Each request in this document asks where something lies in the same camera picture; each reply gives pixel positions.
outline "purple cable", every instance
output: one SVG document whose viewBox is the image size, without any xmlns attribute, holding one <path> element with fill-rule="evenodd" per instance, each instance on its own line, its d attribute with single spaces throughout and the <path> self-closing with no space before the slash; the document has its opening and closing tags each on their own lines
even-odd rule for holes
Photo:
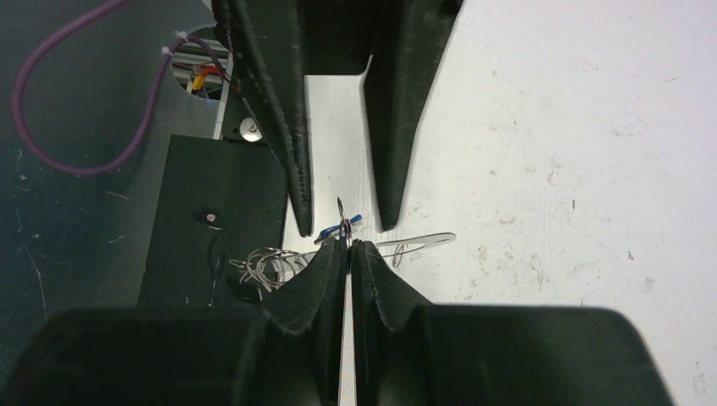
<svg viewBox="0 0 717 406">
<path fill-rule="evenodd" d="M 78 176 L 101 175 L 121 166 L 128 160 L 130 156 L 132 156 L 132 154 L 137 150 L 137 147 L 140 145 L 142 137 L 147 132 L 147 128 L 150 126 L 152 111 L 154 110 L 156 97 L 159 93 L 159 86 L 161 84 L 162 78 L 164 77 L 164 73 L 167 70 L 167 66 L 172 60 L 172 54 L 174 54 L 174 52 L 177 51 L 177 49 L 184 44 L 184 39 L 177 39 L 175 42 L 172 43 L 172 45 L 168 47 L 170 54 L 164 55 L 164 57 L 162 57 L 155 80 L 152 83 L 150 94 L 147 97 L 145 113 L 142 116 L 140 126 L 137 128 L 137 132 L 134 134 L 134 138 L 132 139 L 132 141 L 129 143 L 129 145 L 127 145 L 127 148 L 125 148 L 124 151 L 119 154 L 119 156 L 114 158 L 108 164 L 99 167 L 76 167 L 68 165 L 67 163 L 57 161 L 52 158 L 50 154 L 42 150 L 37 145 L 35 139 L 32 138 L 32 135 L 27 128 L 27 123 L 25 122 L 25 113 L 23 112 L 23 98 L 25 96 L 25 87 L 27 86 L 27 81 L 30 78 L 32 71 L 35 69 L 35 66 L 37 66 L 37 64 L 42 60 L 42 58 L 48 52 L 50 52 L 57 44 L 64 41 L 67 37 L 71 36 L 75 32 L 85 28 L 87 25 L 93 23 L 94 21 L 97 21 L 101 17 L 108 15 L 120 6 L 123 6 L 128 1 L 129 0 L 111 0 L 101 5 L 100 7 L 95 8 L 89 13 L 78 17 L 74 21 L 65 25 L 60 30 L 56 31 L 51 36 L 47 37 L 29 55 L 29 57 L 25 59 L 25 62 L 23 63 L 22 67 L 20 68 L 20 71 L 18 72 L 17 77 L 15 78 L 15 83 L 13 85 L 12 111 L 13 121 L 15 122 L 15 128 L 18 131 L 20 139 L 22 139 L 22 141 L 25 143 L 27 149 L 33 154 L 35 154 L 38 158 L 40 158 L 41 161 L 61 172 Z M 229 81 L 228 74 L 220 64 L 219 58 L 216 56 L 216 53 L 209 47 L 206 42 L 202 41 L 196 36 L 188 36 L 187 41 L 194 42 L 200 47 L 202 47 L 209 54 L 212 62 L 214 62 L 214 64 L 221 71 L 223 79 Z"/>
</svg>

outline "purple cord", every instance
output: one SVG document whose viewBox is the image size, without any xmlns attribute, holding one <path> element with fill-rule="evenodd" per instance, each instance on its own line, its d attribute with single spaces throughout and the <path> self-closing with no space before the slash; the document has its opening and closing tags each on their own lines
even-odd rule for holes
<svg viewBox="0 0 717 406">
<path fill-rule="evenodd" d="M 147 97 L 147 104 L 145 108 L 145 113 L 142 116 L 142 121 L 140 123 L 140 126 L 137 128 L 137 132 L 134 134 L 134 138 L 132 141 L 127 145 L 127 148 L 125 148 L 124 151 L 122 151 L 121 154 L 119 154 L 118 157 L 113 159 L 111 162 L 109 162 L 106 165 L 102 165 L 99 167 L 76 167 L 72 165 L 68 165 L 66 163 L 60 162 L 52 158 L 47 152 L 42 150 L 35 140 L 32 138 L 32 135 L 30 134 L 30 131 L 27 128 L 27 123 L 25 122 L 25 113 L 23 112 L 23 98 L 25 96 L 25 87 L 27 86 L 27 81 L 30 78 L 30 75 L 32 74 L 32 71 L 35 69 L 35 66 L 42 60 L 42 58 L 50 52 L 57 44 L 65 40 L 67 37 L 71 36 L 75 32 L 85 28 L 87 25 L 93 23 L 94 21 L 100 19 L 101 17 L 104 17 L 111 13 L 112 11 L 116 10 L 120 6 L 123 6 L 125 3 L 127 3 L 129 0 L 111 0 L 107 3 L 101 5 L 98 8 L 95 8 L 94 10 L 90 11 L 89 13 L 82 15 L 75 19 L 74 21 L 70 22 L 69 24 L 65 25 L 60 30 L 56 31 L 51 36 L 47 37 L 30 55 L 25 59 L 25 62 L 23 63 L 22 67 L 20 68 L 20 71 L 18 72 L 17 77 L 15 78 L 15 83 L 13 85 L 13 97 L 12 97 L 12 111 L 13 111 L 13 121 L 15 122 L 15 128 L 18 130 L 18 134 L 20 136 L 20 139 L 25 143 L 27 146 L 27 149 L 35 154 L 38 158 L 40 158 L 41 161 L 43 161 L 45 164 L 49 165 L 50 167 L 54 167 L 55 169 L 64 172 L 69 173 L 71 175 L 78 175 L 78 176 L 94 176 L 94 175 L 101 175 L 103 173 L 107 173 L 112 171 L 113 169 L 116 169 L 117 167 L 121 166 L 123 163 L 125 163 L 130 156 L 137 150 L 137 147 L 140 145 L 140 142 L 142 141 L 142 137 L 147 132 L 147 128 L 150 126 L 151 116 L 152 112 L 154 110 L 155 101 L 157 94 L 159 93 L 159 86 L 161 84 L 161 80 L 164 77 L 164 73 L 167 70 L 167 66 L 169 65 L 169 62 L 172 60 L 172 54 L 174 54 L 177 49 L 184 44 L 184 39 L 177 39 L 175 42 L 170 45 L 169 52 L 171 54 L 164 55 L 162 57 L 159 69 L 157 70 L 157 74 L 155 77 L 154 82 L 152 83 L 151 91 L 149 96 Z M 222 72 L 222 76 L 224 80 L 229 80 L 229 77 L 227 75 L 227 72 L 224 70 L 222 65 L 219 62 L 219 58 L 216 56 L 216 53 L 209 47 L 209 45 L 202 41 L 200 38 L 196 36 L 188 36 L 187 41 L 194 42 L 198 44 L 200 47 L 202 47 L 207 53 L 209 54 L 212 62 L 219 68 L 219 70 Z"/>
</svg>

